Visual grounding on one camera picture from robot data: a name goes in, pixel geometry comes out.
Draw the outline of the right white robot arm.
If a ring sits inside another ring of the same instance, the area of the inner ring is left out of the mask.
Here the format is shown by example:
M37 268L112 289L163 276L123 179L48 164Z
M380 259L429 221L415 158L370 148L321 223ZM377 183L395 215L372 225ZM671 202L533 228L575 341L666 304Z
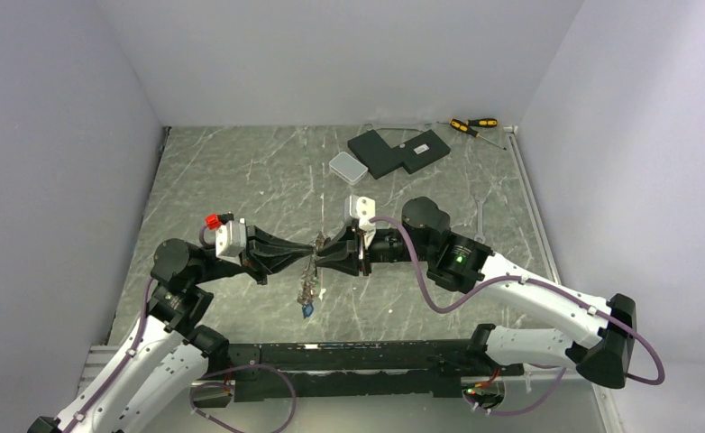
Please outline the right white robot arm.
M449 215L426 197L409 200L398 225L378 229L379 221L372 199L346 199L345 227L322 243L317 265L359 276L370 274L374 263L425 263L424 270L417 270L424 296L427 280L462 294L448 307L429 300L435 312L454 311L471 296L484 295L545 322L544 329L528 330L477 326L466 354L478 374L510 364L537 364L572 368L606 388L625 387L636 342L633 299L591 296L536 275L483 242L456 234Z

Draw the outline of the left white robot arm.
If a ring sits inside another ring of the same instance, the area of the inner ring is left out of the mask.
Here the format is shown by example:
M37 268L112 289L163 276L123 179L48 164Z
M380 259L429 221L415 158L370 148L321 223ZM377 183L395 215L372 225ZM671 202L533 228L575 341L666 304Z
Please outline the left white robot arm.
M31 432L131 432L143 428L195 380L231 368L229 340L201 319L214 296L205 282L248 275L264 285L314 252L310 244L270 235L242 220L206 225L215 240L178 238L156 249L132 330L96 378L54 417Z

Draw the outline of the silver disc keyring with keys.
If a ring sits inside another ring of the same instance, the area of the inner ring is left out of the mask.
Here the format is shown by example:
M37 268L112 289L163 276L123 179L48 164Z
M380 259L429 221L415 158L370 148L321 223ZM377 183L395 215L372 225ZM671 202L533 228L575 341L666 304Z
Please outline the silver disc keyring with keys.
M301 289L297 297L297 302L301 307L303 319L310 318L315 310L314 301L318 293L319 277L316 266L318 252L323 248L327 236L323 232L319 232L316 239L311 244L313 247L312 253L309 256L306 267L301 276Z

